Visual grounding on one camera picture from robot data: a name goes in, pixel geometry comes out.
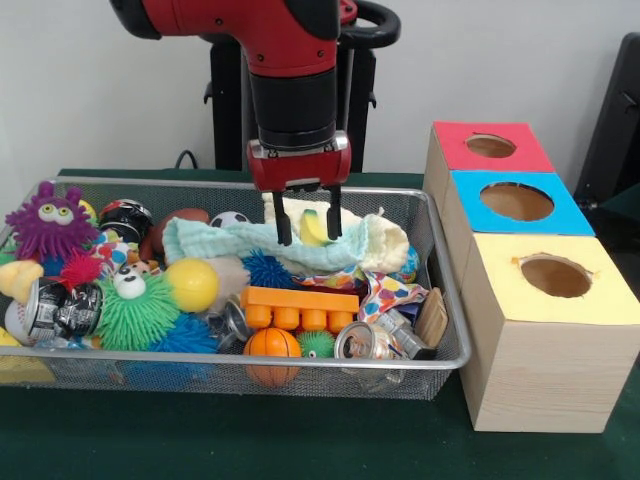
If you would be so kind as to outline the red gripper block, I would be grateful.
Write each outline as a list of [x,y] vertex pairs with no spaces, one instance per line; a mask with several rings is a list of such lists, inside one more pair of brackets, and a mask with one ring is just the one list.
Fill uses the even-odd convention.
[[283,192],[300,185],[328,186],[327,235],[336,240],[342,235],[341,186],[350,172],[351,149],[302,155],[268,157],[263,150],[248,149],[248,165],[255,186],[262,192],[275,192],[275,222],[278,243],[292,243],[290,218],[284,209]]

